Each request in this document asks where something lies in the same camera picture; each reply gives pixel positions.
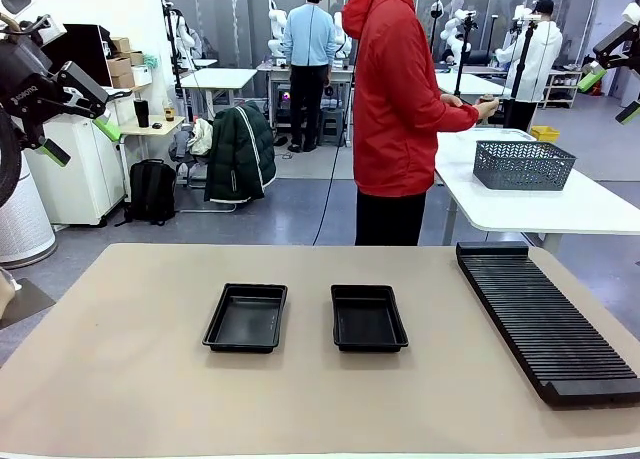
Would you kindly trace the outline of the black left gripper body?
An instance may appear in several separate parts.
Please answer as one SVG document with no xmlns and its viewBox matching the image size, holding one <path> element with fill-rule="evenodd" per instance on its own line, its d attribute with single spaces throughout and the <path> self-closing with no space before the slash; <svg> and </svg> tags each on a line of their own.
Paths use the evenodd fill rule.
<svg viewBox="0 0 640 459">
<path fill-rule="evenodd" d="M 1 104 L 22 121 L 22 147 L 39 147 L 43 124 L 63 112 L 63 89 L 51 78 L 51 61 L 32 41 L 1 42 Z"/>
</svg>

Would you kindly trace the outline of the person's right hand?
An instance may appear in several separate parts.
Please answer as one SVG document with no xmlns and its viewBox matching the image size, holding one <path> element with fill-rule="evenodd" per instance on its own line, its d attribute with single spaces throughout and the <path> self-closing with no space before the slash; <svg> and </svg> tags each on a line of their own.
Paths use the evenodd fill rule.
<svg viewBox="0 0 640 459">
<path fill-rule="evenodd" d="M 480 101 L 474 105 L 474 108 L 478 111 L 478 121 L 485 121 L 493 116 L 498 109 L 500 101 L 493 99 L 490 101 Z"/>
</svg>

